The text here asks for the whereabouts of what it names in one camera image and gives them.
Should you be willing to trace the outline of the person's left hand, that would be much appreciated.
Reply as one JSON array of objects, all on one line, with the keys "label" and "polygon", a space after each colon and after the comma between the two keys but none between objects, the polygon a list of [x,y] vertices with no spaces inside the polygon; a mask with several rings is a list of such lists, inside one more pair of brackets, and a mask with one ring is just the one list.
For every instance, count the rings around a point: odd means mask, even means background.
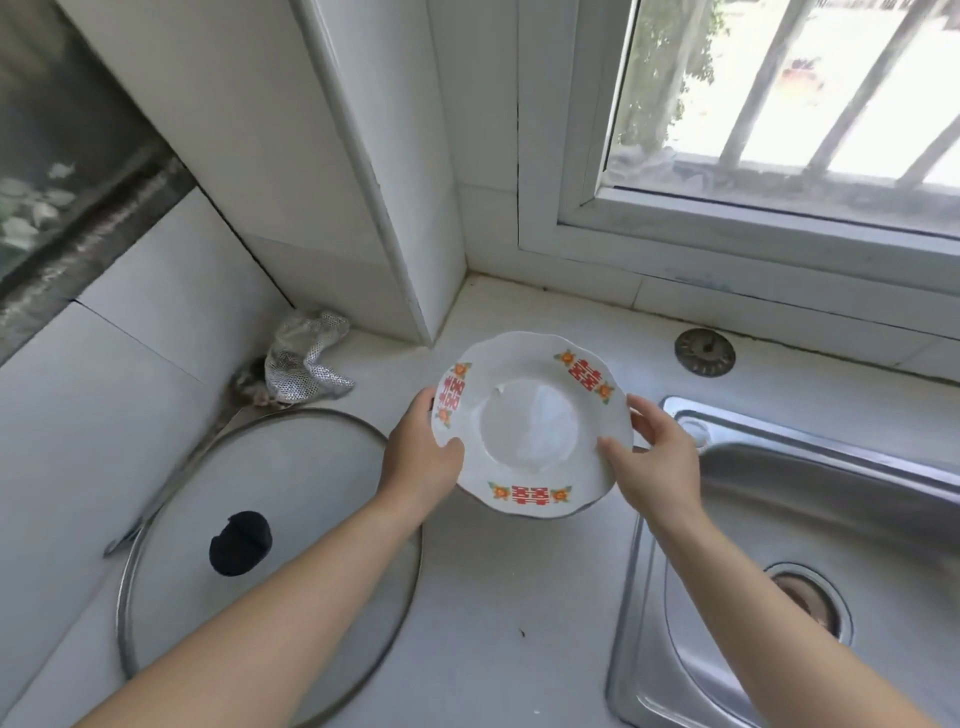
[{"label": "person's left hand", "polygon": [[435,389],[420,390],[390,432],[377,497],[405,518],[421,524],[452,492],[457,480],[438,480],[433,457],[439,444],[431,418]]}]

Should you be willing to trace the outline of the person's right hand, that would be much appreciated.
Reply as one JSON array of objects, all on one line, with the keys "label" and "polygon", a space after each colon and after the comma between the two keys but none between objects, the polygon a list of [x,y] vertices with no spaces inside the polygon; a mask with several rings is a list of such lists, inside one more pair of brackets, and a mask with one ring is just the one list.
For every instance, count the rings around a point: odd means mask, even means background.
[{"label": "person's right hand", "polygon": [[630,424],[647,443],[643,484],[621,491],[658,536],[669,535],[704,516],[698,450],[690,434],[653,401],[627,395]]}]

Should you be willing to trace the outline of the white plate with red print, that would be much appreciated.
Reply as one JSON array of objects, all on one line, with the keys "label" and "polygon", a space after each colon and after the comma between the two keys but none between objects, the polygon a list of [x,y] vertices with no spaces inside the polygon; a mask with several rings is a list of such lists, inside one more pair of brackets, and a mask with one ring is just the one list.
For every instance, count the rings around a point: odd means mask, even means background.
[{"label": "white plate with red print", "polygon": [[626,393],[601,357],[529,331],[476,343],[448,365],[431,427],[439,445],[462,442],[462,492],[537,520],[582,512],[615,488],[598,438],[634,443]]}]

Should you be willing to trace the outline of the person's right forearm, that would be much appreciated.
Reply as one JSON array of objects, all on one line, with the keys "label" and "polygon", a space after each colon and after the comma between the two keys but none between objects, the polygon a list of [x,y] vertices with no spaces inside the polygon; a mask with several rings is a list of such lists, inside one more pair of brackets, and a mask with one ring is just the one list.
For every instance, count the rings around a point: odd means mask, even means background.
[{"label": "person's right forearm", "polygon": [[650,511],[646,520],[769,728],[938,728],[791,601],[702,508]]}]

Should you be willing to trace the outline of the person's left forearm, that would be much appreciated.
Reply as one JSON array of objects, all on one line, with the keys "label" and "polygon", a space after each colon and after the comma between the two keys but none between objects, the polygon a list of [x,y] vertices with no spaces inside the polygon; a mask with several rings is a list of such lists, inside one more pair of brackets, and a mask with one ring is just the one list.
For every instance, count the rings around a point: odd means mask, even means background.
[{"label": "person's left forearm", "polygon": [[285,728],[425,518],[379,493],[73,728]]}]

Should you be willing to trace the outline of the round metal drain cover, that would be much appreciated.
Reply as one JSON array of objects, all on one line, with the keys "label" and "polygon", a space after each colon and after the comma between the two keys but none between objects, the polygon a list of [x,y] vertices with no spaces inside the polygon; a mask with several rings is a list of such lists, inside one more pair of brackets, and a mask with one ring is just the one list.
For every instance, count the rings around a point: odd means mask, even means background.
[{"label": "round metal drain cover", "polygon": [[737,363],[737,353],[732,343],[718,331],[709,328],[690,328],[679,334],[674,353],[684,370],[705,379],[726,376]]}]

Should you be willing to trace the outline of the glass pot lid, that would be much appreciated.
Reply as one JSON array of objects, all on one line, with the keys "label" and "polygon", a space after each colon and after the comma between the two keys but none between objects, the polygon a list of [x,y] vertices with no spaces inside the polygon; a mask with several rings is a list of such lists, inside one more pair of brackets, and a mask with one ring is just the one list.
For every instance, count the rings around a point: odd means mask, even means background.
[{"label": "glass pot lid", "polygon": [[[366,420],[327,408],[257,418],[212,443],[132,539],[115,616],[125,680],[366,504],[386,444]],[[210,541],[242,511],[267,519],[272,548],[250,572],[225,577],[210,565]]]}]

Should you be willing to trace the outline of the crumpled silver mesh cloth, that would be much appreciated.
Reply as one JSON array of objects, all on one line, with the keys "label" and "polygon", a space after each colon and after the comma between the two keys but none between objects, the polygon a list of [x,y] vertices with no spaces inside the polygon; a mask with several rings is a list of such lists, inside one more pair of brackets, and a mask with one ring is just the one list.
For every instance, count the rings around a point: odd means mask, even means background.
[{"label": "crumpled silver mesh cloth", "polygon": [[322,360],[325,351],[351,331],[349,319],[329,310],[295,309],[278,325],[265,357],[265,383],[282,406],[336,400],[350,394],[355,381]]}]

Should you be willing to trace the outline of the stainless steel sink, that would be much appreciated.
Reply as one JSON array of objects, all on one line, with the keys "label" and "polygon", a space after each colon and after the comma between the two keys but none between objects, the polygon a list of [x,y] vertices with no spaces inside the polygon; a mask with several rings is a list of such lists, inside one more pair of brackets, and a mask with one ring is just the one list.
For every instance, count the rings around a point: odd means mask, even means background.
[{"label": "stainless steel sink", "polygon": [[[932,719],[960,728],[960,475],[669,396],[691,434],[704,508],[764,571],[823,575],[849,648]],[[633,534],[606,681],[637,728],[762,728],[649,526]]]}]

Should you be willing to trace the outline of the black lid knob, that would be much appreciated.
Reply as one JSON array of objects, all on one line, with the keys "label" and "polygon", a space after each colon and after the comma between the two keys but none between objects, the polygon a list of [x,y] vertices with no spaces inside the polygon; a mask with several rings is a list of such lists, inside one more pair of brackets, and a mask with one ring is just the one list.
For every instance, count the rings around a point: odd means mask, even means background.
[{"label": "black lid knob", "polygon": [[256,511],[231,515],[210,540],[208,561],[222,577],[242,577],[270,553],[273,534],[265,516]]}]

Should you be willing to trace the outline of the sink drain strainer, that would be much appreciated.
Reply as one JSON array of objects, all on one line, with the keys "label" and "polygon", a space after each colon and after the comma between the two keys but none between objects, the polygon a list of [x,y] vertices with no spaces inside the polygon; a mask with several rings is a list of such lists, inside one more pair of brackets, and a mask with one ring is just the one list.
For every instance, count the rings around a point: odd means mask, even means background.
[{"label": "sink drain strainer", "polygon": [[803,564],[779,562],[767,566],[764,573],[838,642],[847,647],[853,644],[855,625],[851,611],[841,593],[820,572]]}]

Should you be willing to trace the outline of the metal window bars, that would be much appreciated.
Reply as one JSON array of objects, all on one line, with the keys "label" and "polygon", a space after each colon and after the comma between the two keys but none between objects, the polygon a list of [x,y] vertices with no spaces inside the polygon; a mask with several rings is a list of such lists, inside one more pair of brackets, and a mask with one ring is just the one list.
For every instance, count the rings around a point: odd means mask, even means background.
[{"label": "metal window bars", "polygon": [[720,164],[960,193],[960,0],[783,0],[777,20]]}]

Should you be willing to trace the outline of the white window frame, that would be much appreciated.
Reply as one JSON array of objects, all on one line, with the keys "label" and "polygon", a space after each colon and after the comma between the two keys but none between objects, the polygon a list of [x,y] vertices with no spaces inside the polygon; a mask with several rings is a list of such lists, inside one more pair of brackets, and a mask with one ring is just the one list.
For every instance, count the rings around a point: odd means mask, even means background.
[{"label": "white window frame", "polygon": [[939,310],[960,305],[949,239],[602,187],[639,6],[518,0],[518,248],[947,336]]}]

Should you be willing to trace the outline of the dark metal window frame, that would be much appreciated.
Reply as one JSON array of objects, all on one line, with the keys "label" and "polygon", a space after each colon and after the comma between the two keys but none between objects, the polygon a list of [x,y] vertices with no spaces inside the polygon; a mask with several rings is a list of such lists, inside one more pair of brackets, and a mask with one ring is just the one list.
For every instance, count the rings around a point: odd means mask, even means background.
[{"label": "dark metal window frame", "polygon": [[0,366],[196,185],[57,0],[0,0]]}]

